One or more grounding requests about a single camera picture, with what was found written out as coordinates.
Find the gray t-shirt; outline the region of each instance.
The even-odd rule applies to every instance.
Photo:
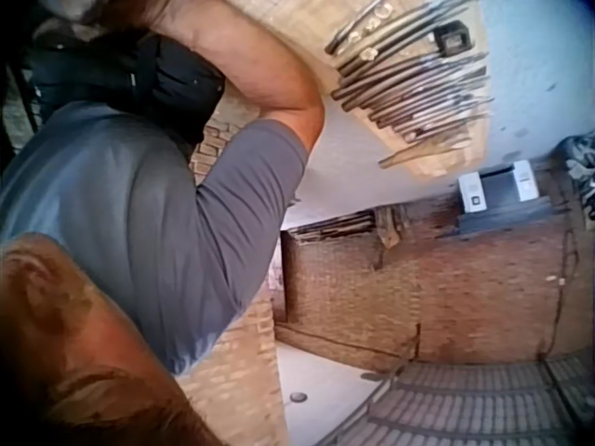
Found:
[[[8,168],[0,243],[24,232],[54,238],[181,374],[262,284],[306,158],[289,127],[257,120],[195,187],[161,128],[70,104]]]

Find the ceiling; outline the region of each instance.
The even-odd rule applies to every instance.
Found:
[[[595,128],[592,9],[581,0],[482,0],[490,47],[492,105],[487,156],[493,167],[542,157],[563,138]],[[326,103],[324,132],[297,190],[284,229],[456,186],[402,166],[382,170],[389,150],[336,103]]]

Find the wooden board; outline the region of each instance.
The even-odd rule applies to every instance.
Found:
[[[324,53],[324,47],[331,41],[337,30],[349,22],[370,0],[231,0],[231,2],[291,45],[317,74],[321,91],[328,94],[337,86],[339,75],[334,68],[336,60]],[[394,7],[395,14],[401,14],[421,5],[424,0],[387,0],[387,2]],[[487,39],[478,0],[471,1],[469,10],[461,15],[460,19],[469,27],[475,44],[472,52],[487,51]],[[405,59],[424,54],[434,47],[435,45],[427,38],[408,47],[398,58]],[[489,96],[489,91],[488,83],[480,93]],[[403,139],[391,130],[378,130],[376,125],[367,119],[367,112],[358,109],[352,113],[384,142],[387,146],[387,155],[407,147]],[[405,165],[419,177],[432,178],[478,163],[486,152],[488,121],[483,120],[469,125],[472,142],[465,150],[434,155],[410,161]]]

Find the white wall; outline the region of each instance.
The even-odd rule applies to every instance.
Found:
[[[312,446],[347,418],[378,386],[364,381],[364,370],[339,364],[277,343],[285,419],[292,446]],[[293,392],[308,400],[294,403]]]
[[[543,156],[595,127],[594,23],[588,0],[482,0],[496,98],[485,167]],[[421,182],[403,167],[381,170],[384,145],[337,104],[284,227],[446,191],[455,177]]]

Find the person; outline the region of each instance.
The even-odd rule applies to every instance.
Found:
[[[195,187],[175,128],[97,100],[51,111],[0,191],[3,419],[34,426],[20,441],[220,444],[172,375],[262,284],[324,107],[303,62],[224,0],[109,0],[87,15],[182,44],[260,116]]]

